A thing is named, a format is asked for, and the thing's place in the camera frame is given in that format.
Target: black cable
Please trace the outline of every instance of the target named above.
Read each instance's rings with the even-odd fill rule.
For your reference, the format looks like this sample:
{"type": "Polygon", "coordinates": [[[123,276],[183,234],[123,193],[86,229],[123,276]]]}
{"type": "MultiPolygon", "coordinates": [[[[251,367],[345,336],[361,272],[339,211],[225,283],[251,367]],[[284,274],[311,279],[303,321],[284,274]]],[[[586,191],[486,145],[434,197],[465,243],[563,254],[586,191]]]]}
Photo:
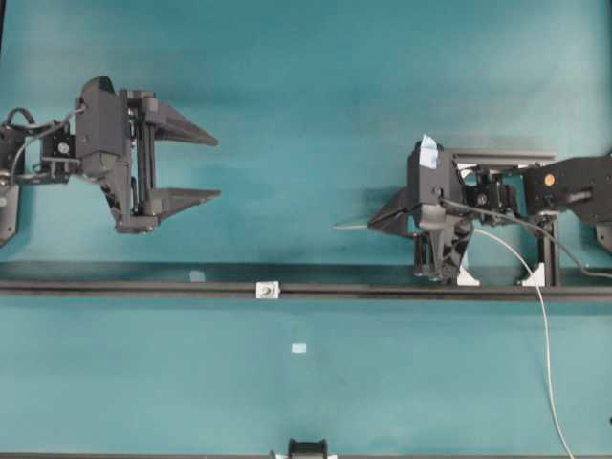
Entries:
{"type": "Polygon", "coordinates": [[[28,109],[23,108],[23,107],[17,107],[17,108],[13,108],[12,110],[10,110],[9,114],[7,115],[7,119],[4,121],[4,123],[5,124],[12,124],[12,119],[14,118],[14,116],[17,113],[20,113],[21,115],[23,115],[23,118],[26,119],[28,124],[35,124],[36,123],[32,113],[30,113],[30,111],[28,109]]]}
{"type": "Polygon", "coordinates": [[[4,34],[4,16],[6,15],[6,10],[6,0],[0,0],[0,55],[2,55],[2,35],[4,34]]]}
{"type": "Polygon", "coordinates": [[[574,264],[576,264],[576,266],[579,267],[580,272],[583,275],[587,275],[589,277],[605,277],[606,279],[612,279],[612,273],[594,273],[592,271],[587,270],[584,267],[584,265],[580,262],[580,260],[578,260],[578,258],[567,248],[567,246],[565,246],[558,239],[556,239],[555,236],[553,236],[546,229],[544,229],[542,227],[539,227],[538,225],[536,225],[534,223],[528,222],[526,220],[522,220],[520,218],[512,217],[512,216],[506,215],[504,213],[495,212],[495,211],[492,211],[492,210],[484,210],[483,208],[473,208],[472,206],[468,206],[468,205],[465,205],[465,204],[455,203],[454,201],[451,201],[450,199],[440,198],[440,201],[442,201],[445,204],[448,204],[449,206],[451,206],[453,208],[460,208],[460,209],[463,209],[463,210],[469,210],[469,211],[472,211],[472,212],[482,213],[484,215],[489,215],[491,217],[503,218],[505,220],[508,220],[509,222],[517,223],[518,225],[521,225],[525,229],[526,228],[531,228],[532,230],[535,230],[535,231],[539,232],[540,234],[542,234],[544,237],[549,239],[553,244],[557,245],[562,251],[564,251],[565,254],[567,256],[569,256],[570,259],[574,262],[574,264]]]}

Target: screw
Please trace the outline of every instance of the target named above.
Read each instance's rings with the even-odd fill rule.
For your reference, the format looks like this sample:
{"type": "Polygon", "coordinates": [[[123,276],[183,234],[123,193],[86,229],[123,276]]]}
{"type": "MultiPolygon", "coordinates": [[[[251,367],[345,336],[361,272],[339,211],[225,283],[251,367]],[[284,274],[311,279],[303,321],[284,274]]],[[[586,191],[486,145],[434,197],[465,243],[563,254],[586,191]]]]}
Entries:
{"type": "Polygon", "coordinates": [[[70,145],[66,142],[62,142],[57,146],[57,151],[62,155],[67,155],[70,153],[70,145]]]}

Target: white cable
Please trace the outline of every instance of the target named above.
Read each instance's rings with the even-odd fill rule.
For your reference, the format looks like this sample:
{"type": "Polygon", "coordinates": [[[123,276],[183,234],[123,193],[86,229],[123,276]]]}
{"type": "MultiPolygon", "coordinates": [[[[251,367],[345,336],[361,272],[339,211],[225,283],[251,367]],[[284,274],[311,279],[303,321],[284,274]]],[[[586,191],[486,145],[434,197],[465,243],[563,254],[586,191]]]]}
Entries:
{"type": "MultiPolygon", "coordinates": [[[[474,228],[474,232],[477,232],[479,234],[484,234],[485,236],[489,237],[493,241],[504,246],[516,258],[518,258],[518,260],[523,264],[523,266],[527,270],[527,273],[529,273],[530,275],[534,275],[534,272],[529,267],[525,259],[518,253],[518,251],[514,249],[513,246],[508,244],[503,239],[483,229],[474,228]]],[[[542,296],[542,292],[537,284],[535,284],[535,290],[537,291],[537,297],[539,299],[539,304],[542,307],[542,317],[544,319],[544,336],[546,337],[546,380],[547,380],[547,385],[548,385],[548,400],[551,406],[551,414],[553,416],[553,422],[555,423],[555,429],[557,430],[558,438],[561,440],[561,443],[563,444],[563,447],[565,448],[567,455],[571,459],[575,459],[574,454],[572,453],[572,450],[570,450],[569,445],[565,441],[565,435],[563,435],[563,430],[561,429],[561,424],[558,421],[558,417],[557,417],[557,404],[555,403],[555,391],[553,389],[553,375],[552,375],[552,369],[551,369],[551,336],[550,336],[550,327],[548,323],[548,312],[546,311],[546,303],[544,302],[544,297],[542,296]]]]}

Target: white tag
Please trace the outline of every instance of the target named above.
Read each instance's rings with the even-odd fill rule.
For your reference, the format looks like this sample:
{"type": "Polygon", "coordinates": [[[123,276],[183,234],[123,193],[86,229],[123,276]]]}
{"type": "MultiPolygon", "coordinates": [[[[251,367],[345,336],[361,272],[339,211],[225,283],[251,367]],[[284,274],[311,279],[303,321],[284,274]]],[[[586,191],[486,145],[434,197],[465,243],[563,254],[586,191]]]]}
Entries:
{"type": "Polygon", "coordinates": [[[189,272],[189,280],[191,282],[206,282],[207,277],[204,274],[204,271],[193,270],[189,272]]]}
{"type": "Polygon", "coordinates": [[[438,167],[438,144],[427,134],[424,134],[421,140],[419,165],[429,169],[438,167]]]}
{"type": "Polygon", "coordinates": [[[255,298],[278,299],[280,296],[280,284],[278,281],[257,282],[255,284],[255,298]]]}
{"type": "Polygon", "coordinates": [[[292,354],[306,354],[308,351],[308,346],[305,342],[294,342],[291,345],[291,353],[292,354]]]}

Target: metal rail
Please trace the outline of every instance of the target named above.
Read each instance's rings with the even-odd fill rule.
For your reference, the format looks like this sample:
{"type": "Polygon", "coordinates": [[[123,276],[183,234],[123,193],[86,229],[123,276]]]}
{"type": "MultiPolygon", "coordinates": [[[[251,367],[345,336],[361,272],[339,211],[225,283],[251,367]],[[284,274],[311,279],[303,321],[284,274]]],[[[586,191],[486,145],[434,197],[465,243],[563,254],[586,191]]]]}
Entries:
{"type": "MultiPolygon", "coordinates": [[[[57,453],[0,453],[0,459],[269,459],[269,455],[220,454],[57,454],[57,453]]],[[[610,455],[577,456],[579,459],[612,459],[610,455]]],[[[368,455],[352,454],[338,459],[565,459],[566,456],[535,455],[368,455]]]]}
{"type": "MultiPolygon", "coordinates": [[[[547,301],[612,301],[612,287],[546,287],[547,301]]],[[[254,282],[0,281],[0,295],[255,299],[254,282]]],[[[532,301],[531,287],[281,283],[279,299],[532,301]]]]}

